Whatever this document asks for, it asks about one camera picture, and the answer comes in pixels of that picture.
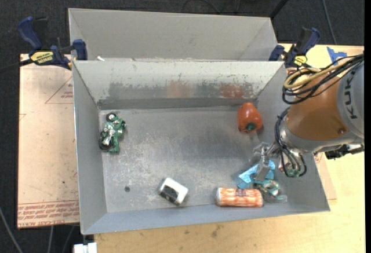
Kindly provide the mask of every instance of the wrapped snack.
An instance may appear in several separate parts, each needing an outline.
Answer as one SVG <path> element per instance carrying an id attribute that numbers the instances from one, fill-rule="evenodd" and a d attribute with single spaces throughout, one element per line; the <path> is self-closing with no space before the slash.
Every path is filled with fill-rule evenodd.
<path id="1" fill-rule="evenodd" d="M 218 188 L 215 202 L 218 206 L 260 208 L 264 204 L 258 189 Z"/>

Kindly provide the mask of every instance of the blue object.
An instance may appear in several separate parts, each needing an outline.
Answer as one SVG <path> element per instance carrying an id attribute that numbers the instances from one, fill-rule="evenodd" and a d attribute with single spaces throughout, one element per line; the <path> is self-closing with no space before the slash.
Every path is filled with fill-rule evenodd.
<path id="1" fill-rule="evenodd" d="M 50 49 L 55 56 L 55 59 L 53 60 L 51 65 L 56 65 L 58 67 L 62 67 L 65 69 L 70 69 L 70 66 L 68 65 L 70 63 L 70 60 L 66 58 L 65 56 L 62 56 L 62 54 L 59 52 L 58 47 L 55 45 L 52 45 Z"/>
<path id="2" fill-rule="evenodd" d="M 277 61 L 283 54 L 284 50 L 285 48 L 282 45 L 277 45 L 269 56 L 269 61 Z"/>
<path id="3" fill-rule="evenodd" d="M 299 55 L 306 55 L 307 52 L 314 47 L 320 40 L 321 35 L 315 28 L 302 28 L 299 40 L 293 44 L 285 59 L 285 68 L 296 67 L 294 63 L 295 57 Z"/>
<path id="4" fill-rule="evenodd" d="M 76 39 L 72 43 L 74 49 L 77 52 L 77 59 L 78 60 L 87 60 L 88 59 L 88 52 L 86 50 L 85 42 L 81 39 Z"/>
<path id="5" fill-rule="evenodd" d="M 335 52 L 330 47 L 327 47 L 327 51 L 330 55 L 332 63 L 334 63 L 339 57 L 347 57 L 348 56 L 347 53 L 345 53 L 345 52 Z"/>
<path id="6" fill-rule="evenodd" d="M 32 16 L 26 17 L 24 20 L 18 23 L 17 30 L 21 37 L 23 38 L 23 40 L 30 43 L 34 50 L 38 50 L 41 48 L 42 44 L 36 32 L 34 31 L 34 28 L 32 27 L 32 20 L 33 20 Z"/>
<path id="7" fill-rule="evenodd" d="M 259 164 L 238 175 L 239 183 L 237 187 L 240 189 L 257 188 L 262 193 L 264 200 L 269 203 L 285 203 L 287 196 L 281 193 L 281 187 L 277 181 L 274 181 L 275 165 L 272 160 L 268 161 L 269 171 L 263 182 L 255 180 L 254 175 L 257 173 Z"/>
<path id="8" fill-rule="evenodd" d="M 268 183 L 268 181 L 267 181 L 268 179 L 274 179 L 273 171 L 275 169 L 275 165 L 274 165 L 274 162 L 272 160 L 269 160 L 268 167 L 270 168 L 270 170 L 268 171 L 267 175 L 265 176 L 265 180 L 263 182 L 256 181 L 254 179 L 254 175 L 257 173 L 258 165 L 259 164 L 255 164 L 253 167 L 249 168 L 244 173 L 238 175 L 238 178 L 239 178 L 239 183 L 237 184 L 238 188 L 241 188 L 241 189 L 251 188 L 252 184 L 264 185 L 264 184 Z"/>

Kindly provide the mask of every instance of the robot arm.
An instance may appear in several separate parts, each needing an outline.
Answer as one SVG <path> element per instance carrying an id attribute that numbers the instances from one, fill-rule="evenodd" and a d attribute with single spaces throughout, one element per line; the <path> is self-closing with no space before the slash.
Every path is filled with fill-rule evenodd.
<path id="1" fill-rule="evenodd" d="M 306 172 L 306 153 L 336 158 L 363 151 L 363 83 L 364 54 L 323 69 L 291 70 L 283 86 L 290 107 L 278 117 L 266 155 L 280 155 L 280 169 L 288 177 L 300 177 Z"/>

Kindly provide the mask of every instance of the cable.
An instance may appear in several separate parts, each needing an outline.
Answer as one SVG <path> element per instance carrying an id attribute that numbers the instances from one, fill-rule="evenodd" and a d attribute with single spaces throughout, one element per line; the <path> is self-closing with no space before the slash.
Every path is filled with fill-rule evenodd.
<path id="1" fill-rule="evenodd" d="M 68 246 L 68 242 L 70 241 L 70 238 L 71 238 L 71 235 L 72 235 L 72 232 L 74 231 L 75 229 L 75 225 L 72 226 L 71 230 L 70 230 L 70 233 L 68 234 L 67 238 L 66 238 L 66 242 L 64 243 L 63 245 L 63 249 L 62 249 L 62 253 L 64 253 L 67 249 L 67 246 Z"/>
<path id="2" fill-rule="evenodd" d="M 347 59 L 347 61 L 335 65 L 335 63 L 339 63 L 341 60 Z M 359 65 L 362 64 L 364 61 L 364 54 L 360 54 L 358 56 L 349 56 L 338 58 L 336 61 L 328 65 L 323 69 L 311 69 L 311 68 L 304 68 L 293 74 L 289 75 L 283 85 L 282 88 L 282 99 L 287 104 L 298 104 L 300 102 L 305 101 L 308 98 L 315 97 L 326 91 L 328 88 L 333 86 L 336 82 L 338 82 L 344 75 L 346 75 L 350 70 L 356 69 Z M 303 76 L 303 75 L 311 75 L 306 79 L 297 82 L 296 80 Z M 327 74 L 323 79 L 321 79 L 317 84 L 311 85 L 307 87 L 307 85 L 313 81 L 314 79 Z M 320 92 L 317 90 L 328 81 L 332 80 L 333 78 L 337 77 L 337 79 L 331 83 L 328 87 L 324 88 Z M 296 99 L 294 101 L 289 101 L 286 99 L 287 96 L 294 96 Z"/>
<path id="3" fill-rule="evenodd" d="M 217 14 L 220 14 L 220 11 L 218 10 L 218 8 L 217 8 L 214 4 L 212 4 L 211 2 L 209 2 L 208 0 L 188 0 L 188 1 L 185 2 L 185 3 L 183 4 L 183 6 L 181 7 L 181 12 L 182 12 L 182 13 L 184 12 L 184 8 L 185 8 L 185 6 L 187 6 L 187 4 L 188 4 L 189 2 L 191 2 L 191 1 L 200 1 L 200 2 L 204 2 L 204 3 L 208 4 L 209 6 L 211 6 L 211 7 L 215 10 L 215 12 L 216 12 Z"/>
<path id="4" fill-rule="evenodd" d="M 336 38 L 335 38 L 335 35 L 334 35 L 334 31 L 333 31 L 332 26 L 331 26 L 331 21 L 330 21 L 329 13 L 328 13 L 328 11 L 327 11 L 327 7 L 326 7 L 326 2 L 325 2 L 325 0 L 322 0 L 322 4 L 323 4 L 323 8 L 324 8 L 324 10 L 325 10 L 326 19 L 327 19 L 327 24 L 329 25 L 332 39 L 334 40 L 334 44 L 337 45 Z"/>
<path id="5" fill-rule="evenodd" d="M 3 212 L 2 212 L 1 207 L 0 207 L 0 216 L 1 216 L 2 221 L 4 222 L 6 231 L 8 232 L 10 238 L 13 241 L 14 246 L 16 246 L 16 248 L 17 248 L 17 250 L 18 250 L 19 253 L 23 253 L 22 249 L 18 245 L 18 242 L 17 242 L 16 238 L 14 237 L 12 231 L 10 230 L 10 227 L 9 227 L 9 225 L 8 225 L 6 219 L 5 219 L 5 216 L 4 216 Z"/>
<path id="6" fill-rule="evenodd" d="M 50 250 L 52 249 L 53 232 L 54 232 L 54 226 L 52 226 L 52 228 L 50 228 L 50 236 L 49 236 L 49 243 L 48 243 L 48 253 L 50 253 Z"/>
<path id="7" fill-rule="evenodd" d="M 349 58 L 350 57 L 342 57 L 342 58 L 339 58 L 336 62 L 339 62 L 340 60 L 343 60 L 343 59 L 349 59 Z M 347 67 L 349 65 L 352 66 L 355 59 L 361 58 L 361 60 L 363 60 L 363 54 L 360 54 L 358 56 L 352 56 L 351 58 L 352 58 L 351 60 L 345 61 L 345 62 L 343 62 L 339 65 L 334 65 L 333 63 L 331 63 L 330 65 L 328 65 L 324 69 L 303 68 L 303 69 L 291 74 L 290 76 L 288 76 L 288 78 L 285 80 L 285 83 L 283 85 L 287 89 L 292 89 L 292 88 L 295 88 L 295 87 L 298 87 L 298 86 L 302 86 L 302 85 L 304 85 L 308 82 L 311 82 L 315 78 L 318 78 L 318 77 L 320 77 L 324 74 L 327 74 L 327 73 L 329 73 L 333 70 L 343 71 L 344 70 L 343 67 L 344 66 Z M 308 77 L 308 78 L 305 78 L 304 80 L 302 80 L 300 82 L 294 82 L 293 83 L 293 80 L 296 80 L 299 76 L 302 76 L 303 72 L 312 72 L 314 74 L 312 76 Z"/>
<path id="8" fill-rule="evenodd" d="M 307 164 L 305 163 L 303 156 L 299 154 L 299 157 L 302 162 L 302 164 L 300 164 L 300 162 L 295 157 L 295 154 L 291 153 L 291 151 L 287 148 L 287 146 L 282 144 L 282 141 L 279 137 L 279 127 L 281 125 L 281 121 L 287 115 L 287 113 L 289 112 L 289 109 L 290 107 L 286 108 L 281 113 L 281 115 L 278 116 L 278 120 L 276 121 L 276 124 L 274 126 L 274 134 L 275 134 L 275 141 L 278 144 L 279 154 L 281 156 L 283 172 L 285 173 L 287 177 L 295 178 L 295 177 L 301 177 L 307 172 Z M 291 165 L 293 166 L 294 170 L 292 170 L 293 172 L 291 172 L 291 174 L 289 174 L 286 168 L 285 159 L 283 158 L 283 154 L 286 155 L 286 157 L 290 160 Z"/>

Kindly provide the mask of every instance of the bin floor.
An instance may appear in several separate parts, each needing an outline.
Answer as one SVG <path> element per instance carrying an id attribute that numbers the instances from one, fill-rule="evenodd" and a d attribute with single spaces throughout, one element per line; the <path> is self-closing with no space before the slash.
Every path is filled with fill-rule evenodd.
<path id="1" fill-rule="evenodd" d="M 216 188 L 236 187 L 260 142 L 238 130 L 237 110 L 115 110 L 127 128 L 119 153 L 102 152 L 107 211 L 175 207 L 158 194 L 166 177 L 189 189 L 182 206 L 212 204 Z M 99 113 L 102 127 L 109 112 Z"/>

